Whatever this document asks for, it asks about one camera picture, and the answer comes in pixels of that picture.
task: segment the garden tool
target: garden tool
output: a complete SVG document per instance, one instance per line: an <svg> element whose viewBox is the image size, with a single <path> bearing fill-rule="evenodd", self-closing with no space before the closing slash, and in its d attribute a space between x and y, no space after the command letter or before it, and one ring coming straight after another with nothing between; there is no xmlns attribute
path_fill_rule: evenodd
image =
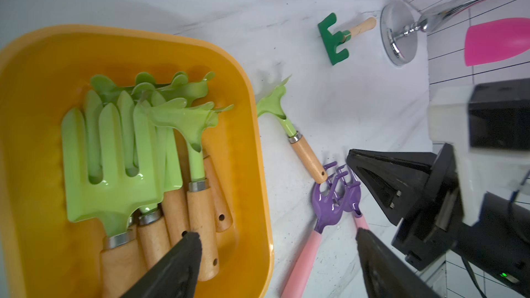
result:
<svg viewBox="0 0 530 298"><path fill-rule="evenodd" d="M324 165L324 169L328 170L336 166L336 161ZM327 225L335 225L339 223L342 216L342 206L335 202L335 188L339 179L348 175L347 172L337 172L333 183L330 186L328 194L323 196L320 192L320 183L315 182L313 186L312 203L315 211L317 221L315 229L311 232L304 249L301 251L298 260L296 260L295 267L289 275L287 284L282 292L282 298L301 298L304 293L305 286L308 283L311 269L315 262L316 253L318 252L320 242L322 241L322 231Z"/></svg>
<svg viewBox="0 0 530 298"><path fill-rule="evenodd" d="M202 243L199 281L208 281L219 272L214 206L211 189L204 170L202 132L218 123L218 113L233 108L213 109L214 103L186 108L184 98L172 99L153 108L146 108L150 120L160 127L177 129L188 147L190 177L187 199L191 231L198 232Z"/></svg>
<svg viewBox="0 0 530 298"><path fill-rule="evenodd" d="M187 101L187 106L191 106L193 101L198 98L205 97L208 94L207 82L215 77L214 72L207 73L200 82L189 83L189 76L185 72L177 72L173 76L173 80L169 84L155 84L155 78L149 73L142 72L136 76L134 87L120 88L107 76L95 75L91 79L92 87L101 96L102 101L115 102L116 95L125 90L129 92L136 100L143 91L158 91L165 100L174 98L184 98ZM214 176L210 180L210 187L212 188L212 195L214 198L214 205L216 209L216 228L221 232L232 225L232 216L229 212L228 203L221 190L215 168L211 158L205 158L206 176ZM169 238L171 244L174 246L189 230L188 211L186 203L186 194L184 190L173 189L166 190L164 193L164 200L162 201L162 208L166 215L166 222L168 225Z"/></svg>
<svg viewBox="0 0 530 298"><path fill-rule="evenodd" d="M164 97L157 91L150 92L150 95L151 104L153 106L165 103ZM128 99L130 102L129 106L134 106L133 100L130 97L128 97ZM173 190L182 187L182 175L180 172L178 156L176 154L176 147L173 139L173 148L171 148L172 139L168 136L169 133L173 133L173 130L164 127L156 128L159 156L158 163L161 164L158 170L160 177L164 178L164 196L168 189ZM126 152L126 154L131 156L126 163L134 163L131 152ZM142 243L147 268L150 269L169 252L171 245L169 243L168 230L166 228L166 219L162 215L158 205L144 205L140 207L139 210L142 215L138 217L137 232L140 242Z"/></svg>
<svg viewBox="0 0 530 298"><path fill-rule="evenodd" d="M94 75L90 84L101 97L103 104L116 103L122 91L126 91L134 100L138 100L142 91L157 90L165 100L184 98L191 105L197 99L208 94L207 82L215 77L214 72L209 72L199 82L188 83L188 74L177 72L169 84L156 84L155 78L146 72L136 75L135 86L118 87L105 75Z"/></svg>
<svg viewBox="0 0 530 298"><path fill-rule="evenodd" d="M217 232L223 232L230 228L234 220L232 219L225 194L222 191L219 177L215 171L214 162L204 148L202 148L202 156L204 157L204 171L208 178L208 184L210 185L211 195L214 200L215 229Z"/></svg>
<svg viewBox="0 0 530 298"><path fill-rule="evenodd" d="M530 19L501 19L471 26L465 35L466 66L497 62L530 50Z"/></svg>
<svg viewBox="0 0 530 298"><path fill-rule="evenodd" d="M337 196L336 201L342 205L345 212L354 215L355 227L357 227L357 230L359 230L359 228L370 230L364 215L362 215L361 210L359 209L359 202L361 201L361 182L357 180L354 172L346 164L338 167L336 170L337 173L341 172L344 167L347 168L347 173L351 176L351 181L349 183L346 182L345 176L340 178L344 185L344 195L342 198Z"/></svg>
<svg viewBox="0 0 530 298"><path fill-rule="evenodd" d="M362 34L365 31L372 30L375 27L377 20L374 17L370 17L367 18L361 24L356 25L351 29L348 29L346 31L337 31L332 35L331 32L329 32L328 28L335 23L336 15L335 13L331 13L325 19L323 19L321 23L318 24L320 35L322 36L322 41L324 42L324 46L326 47L326 51L328 52L328 56L332 65L341 62L342 60L348 58L348 56L350 55L348 49L344 49L337 53L336 47L348 42L353 37Z"/></svg>
<svg viewBox="0 0 530 298"><path fill-rule="evenodd" d="M120 96L129 97L126 92ZM163 178L158 170L155 126L146 116L149 108L143 102L132 109L138 158L132 177L126 173L123 156L126 127L114 104L103 107L100 97L90 90L84 102L85 116L71 109L61 125L68 220L97 217L107 234L100 254L104 298L121 296L146 272L135 232L127 228L136 209L162 201Z"/></svg>
<svg viewBox="0 0 530 298"><path fill-rule="evenodd" d="M199 234L190 232L121 298L194 298L200 256Z"/></svg>
<svg viewBox="0 0 530 298"><path fill-rule="evenodd" d="M291 146L295 150L301 162L304 164L305 168L308 170L309 174L311 174L315 182L320 184L328 179L328 174L322 167L322 164L309 146L305 137L302 136L299 131L296 131L291 121L287 118L283 112L282 104L280 103L280 100L287 91L285 84L288 82L289 78L290 76L276 86L271 94L263 97L256 104L256 111L258 112L258 116L261 116L264 113L270 113L276 116L283 129L287 133L289 142L291 143Z"/></svg>

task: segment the yellow plastic tub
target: yellow plastic tub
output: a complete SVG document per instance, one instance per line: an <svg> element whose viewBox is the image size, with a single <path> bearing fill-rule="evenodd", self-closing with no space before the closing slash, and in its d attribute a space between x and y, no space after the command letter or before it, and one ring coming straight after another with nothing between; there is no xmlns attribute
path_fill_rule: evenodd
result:
<svg viewBox="0 0 530 298"><path fill-rule="evenodd" d="M272 234L254 95L241 66L196 39L64 25L26 34L0 53L0 232L12 297L101 295L105 234L96 219L66 218L60 123L81 105L94 74L128 86L142 71L158 83L169 83L177 71L188 72L190 81L215 71L208 96L194 104L235 104L203 135L234 225L217 234L221 269L198 283L195 297L265 294L274 261Z"/></svg>

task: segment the green garden fork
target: green garden fork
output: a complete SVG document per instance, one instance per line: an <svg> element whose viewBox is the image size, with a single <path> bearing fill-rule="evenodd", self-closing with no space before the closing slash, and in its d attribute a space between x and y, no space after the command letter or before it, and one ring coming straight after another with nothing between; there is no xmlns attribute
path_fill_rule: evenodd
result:
<svg viewBox="0 0 530 298"><path fill-rule="evenodd" d="M126 92L119 97L125 103L132 102ZM146 116L150 107L142 102L132 108L138 163L133 176L128 175L124 158L123 133L127 133L126 125L130 126L121 119L129 117L123 113L125 108L120 113L113 103L103 107L100 97L90 90L84 115L77 108L71 109L61 126L68 220L96 217L107 234L100 254L104 298L121 296L146 271L128 220L141 206L162 201L156 130Z"/></svg>

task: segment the wooden handle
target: wooden handle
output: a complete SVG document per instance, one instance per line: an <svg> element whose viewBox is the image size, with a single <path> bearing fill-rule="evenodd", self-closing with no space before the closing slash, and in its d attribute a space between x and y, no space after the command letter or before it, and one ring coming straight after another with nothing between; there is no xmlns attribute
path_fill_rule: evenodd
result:
<svg viewBox="0 0 530 298"><path fill-rule="evenodd" d="M229 205L226 202L226 197L221 188L219 177L214 168L214 162L211 156L204 158L204 171L206 172L206 178L211 188L211 195L214 199L214 210L215 210L215 229L217 232L223 232L230 228L234 220L230 213Z"/></svg>
<svg viewBox="0 0 530 298"><path fill-rule="evenodd" d="M140 255L138 241L100 253L103 298L118 298L127 292L147 272Z"/></svg>
<svg viewBox="0 0 530 298"><path fill-rule="evenodd" d="M352 29L348 29L348 31L351 33L351 37L354 38L355 36L362 34L365 31L372 30L373 28L375 28L376 24L377 19L375 17L370 17L367 18L360 25L356 25Z"/></svg>
<svg viewBox="0 0 530 298"><path fill-rule="evenodd" d="M305 168L308 170L309 174L311 174L315 182L320 184L328 179L328 173L326 173L324 167L322 167L322 164L316 157L304 136L302 136L297 142L291 144L291 146L293 149L295 149L296 154L304 164Z"/></svg>
<svg viewBox="0 0 530 298"><path fill-rule="evenodd" d="M168 227L169 241L171 242L171 247L173 247L190 230L186 191L180 188L165 192L162 200L162 209L164 210L166 226Z"/></svg>
<svg viewBox="0 0 530 298"><path fill-rule="evenodd" d="M139 225L137 233L149 270L171 249L164 217L148 225Z"/></svg>
<svg viewBox="0 0 530 298"><path fill-rule="evenodd" d="M211 189L188 192L190 229L199 233L202 244L199 281L208 281L219 273L213 203Z"/></svg>

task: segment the metal ferrule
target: metal ferrule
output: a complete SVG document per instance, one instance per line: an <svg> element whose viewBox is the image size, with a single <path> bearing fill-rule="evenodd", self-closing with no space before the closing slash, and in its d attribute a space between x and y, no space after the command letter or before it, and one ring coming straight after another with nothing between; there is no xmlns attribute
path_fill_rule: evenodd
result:
<svg viewBox="0 0 530 298"><path fill-rule="evenodd" d="M127 230L126 232L121 233L119 235L105 237L103 239L103 249L109 250L109 249L122 246L134 240L135 238L136 238L136 231L134 230Z"/></svg>
<svg viewBox="0 0 530 298"><path fill-rule="evenodd" d="M148 225L153 222L158 221L162 217L162 212L160 212L160 209L154 209L153 211L142 214L138 217L138 225Z"/></svg>
<svg viewBox="0 0 530 298"><path fill-rule="evenodd" d="M289 137L289 143L294 144L298 142L299 140L301 140L301 138L302 138L301 133L297 131L296 135L294 135L293 137Z"/></svg>
<svg viewBox="0 0 530 298"><path fill-rule="evenodd" d="M204 179L202 181L197 182L190 182L188 185L188 191L189 192L199 192L208 189L210 186L208 184L208 179Z"/></svg>

